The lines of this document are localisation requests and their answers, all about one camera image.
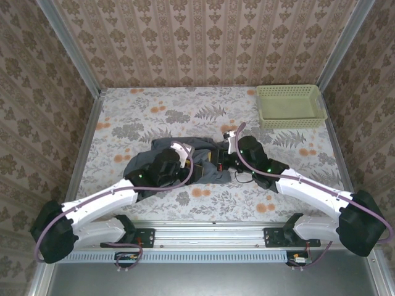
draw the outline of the gray cloth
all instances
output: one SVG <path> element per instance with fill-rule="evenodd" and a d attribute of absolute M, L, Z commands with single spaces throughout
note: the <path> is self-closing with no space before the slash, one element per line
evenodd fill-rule
<path fill-rule="evenodd" d="M 203 176 L 196 182 L 199 184 L 225 184 L 231 181 L 229 171 L 217 171 L 217 167 L 209 162 L 208 153 L 217 149 L 228 149 L 227 142 L 216 143 L 211 138 L 162 138 L 152 141 L 151 150 L 137 154 L 133 157 L 123 172 L 125 177 L 131 171 L 137 170 L 149 163 L 152 163 L 155 156 L 161 153 L 164 149 L 169 148 L 173 141 L 191 145 L 195 148 L 192 158 L 194 164 L 201 165 L 204 169 Z"/>

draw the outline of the table surface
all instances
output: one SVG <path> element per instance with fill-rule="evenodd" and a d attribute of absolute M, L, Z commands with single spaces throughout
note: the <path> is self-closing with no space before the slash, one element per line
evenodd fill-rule
<path fill-rule="evenodd" d="M 149 150 L 153 139 L 204 136 L 222 141 L 223 131 L 243 121 L 247 127 L 242 136 L 255 136 L 270 158 L 343 189 L 325 124 L 316 129 L 261 130 L 255 88 L 115 88 L 106 92 L 77 198 L 116 183 L 128 161 Z M 158 193 L 113 214 L 133 220 L 286 221 L 296 212 L 323 215 L 295 198 L 233 180 Z"/>

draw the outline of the plastic basket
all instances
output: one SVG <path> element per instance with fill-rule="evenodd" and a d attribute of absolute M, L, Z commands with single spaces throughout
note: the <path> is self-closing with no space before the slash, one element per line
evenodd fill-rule
<path fill-rule="evenodd" d="M 258 86 L 257 95 L 263 129 L 318 128 L 328 117 L 316 85 Z"/>

